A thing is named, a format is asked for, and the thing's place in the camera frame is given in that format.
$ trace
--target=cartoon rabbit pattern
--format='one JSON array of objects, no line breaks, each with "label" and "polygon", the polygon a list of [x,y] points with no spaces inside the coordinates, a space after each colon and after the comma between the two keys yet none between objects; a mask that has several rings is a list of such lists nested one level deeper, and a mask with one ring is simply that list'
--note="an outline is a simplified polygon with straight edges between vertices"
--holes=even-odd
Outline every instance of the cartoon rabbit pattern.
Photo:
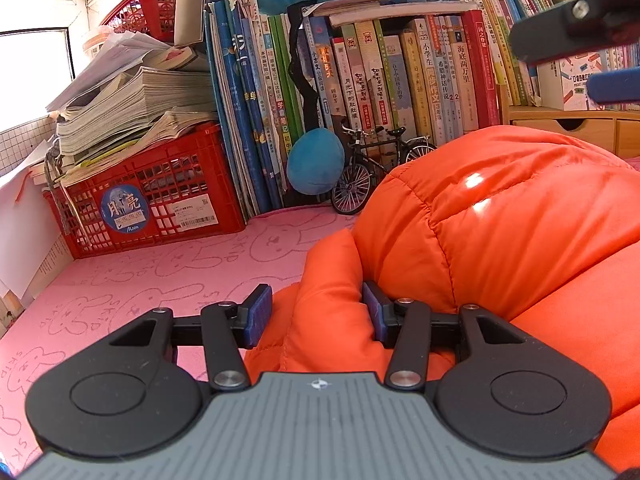
[{"label": "cartoon rabbit pattern", "polygon": [[[328,207],[285,210],[237,234],[71,263],[0,340],[0,450],[12,472],[40,453],[24,396],[49,368],[149,309],[192,316],[216,301],[242,301],[259,283],[278,291],[299,280],[316,241],[354,220]],[[201,349],[181,349],[178,364],[206,377]]]}]

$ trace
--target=red basket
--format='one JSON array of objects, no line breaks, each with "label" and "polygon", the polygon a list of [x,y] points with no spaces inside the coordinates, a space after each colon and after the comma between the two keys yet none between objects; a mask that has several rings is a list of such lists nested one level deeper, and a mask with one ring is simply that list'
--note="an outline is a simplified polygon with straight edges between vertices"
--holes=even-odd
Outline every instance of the red basket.
[{"label": "red basket", "polygon": [[175,0],[122,0],[101,25],[114,32],[144,32],[165,43],[174,42]]},{"label": "red basket", "polygon": [[[137,192],[131,194],[135,195],[132,200],[136,197],[140,199],[136,205],[148,218],[146,223],[141,222],[132,232],[123,232],[127,228],[117,230],[117,226],[110,225],[110,222],[113,223],[113,214],[109,218],[109,200],[114,193],[131,189],[131,186],[137,189]],[[237,233],[244,229],[242,213],[222,149],[220,126],[213,123],[196,126],[189,135],[141,152],[113,168],[69,186],[66,190],[89,238],[87,240],[85,237],[62,190],[56,188],[55,192],[63,204],[63,213],[71,230],[71,234],[65,236],[66,243],[75,258],[116,253],[176,240]],[[44,193],[62,228],[51,193]],[[202,204],[206,204],[206,196],[210,206],[204,207]],[[186,208],[194,203],[204,213],[199,213],[200,217],[185,219],[184,215],[188,213]],[[211,207],[213,217],[206,216],[206,211]],[[212,218],[218,223],[207,225],[214,221]],[[205,225],[194,227],[199,223]]]}]

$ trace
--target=black strap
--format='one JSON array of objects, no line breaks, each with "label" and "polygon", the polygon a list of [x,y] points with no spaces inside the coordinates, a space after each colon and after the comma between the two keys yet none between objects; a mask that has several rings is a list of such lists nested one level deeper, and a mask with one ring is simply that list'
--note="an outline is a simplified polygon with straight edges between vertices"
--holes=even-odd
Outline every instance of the black strap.
[{"label": "black strap", "polygon": [[318,120],[318,92],[306,80],[302,72],[302,63],[298,55],[298,31],[302,25],[302,9],[317,3],[315,0],[298,2],[287,7],[287,16],[291,29],[289,31],[289,53],[291,62],[289,63],[289,76],[296,88],[302,95],[302,113],[305,131],[315,130],[320,127]]}]

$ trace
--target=red book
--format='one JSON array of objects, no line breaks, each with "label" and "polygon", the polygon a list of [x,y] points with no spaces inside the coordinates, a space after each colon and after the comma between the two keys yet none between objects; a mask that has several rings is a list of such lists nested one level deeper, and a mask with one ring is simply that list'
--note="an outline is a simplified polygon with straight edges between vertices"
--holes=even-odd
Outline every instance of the red book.
[{"label": "red book", "polygon": [[482,21],[481,10],[462,13],[469,59],[474,67],[474,91],[478,108],[478,126],[487,128],[500,124],[498,94],[495,90],[494,67],[489,53],[489,44]]}]

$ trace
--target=orange puffer fabric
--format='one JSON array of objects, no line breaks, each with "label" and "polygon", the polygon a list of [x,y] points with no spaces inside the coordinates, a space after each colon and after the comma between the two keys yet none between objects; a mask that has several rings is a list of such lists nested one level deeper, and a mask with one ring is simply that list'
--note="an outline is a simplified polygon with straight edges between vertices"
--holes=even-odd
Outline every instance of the orange puffer fabric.
[{"label": "orange puffer fabric", "polygon": [[[640,173],[572,137],[496,126],[395,169],[352,232],[321,240],[300,283],[274,297],[246,363],[260,372],[374,370],[360,292],[439,312],[477,303],[579,362],[607,385],[612,419],[596,452],[640,465]],[[429,376],[452,366],[430,356]]]}]

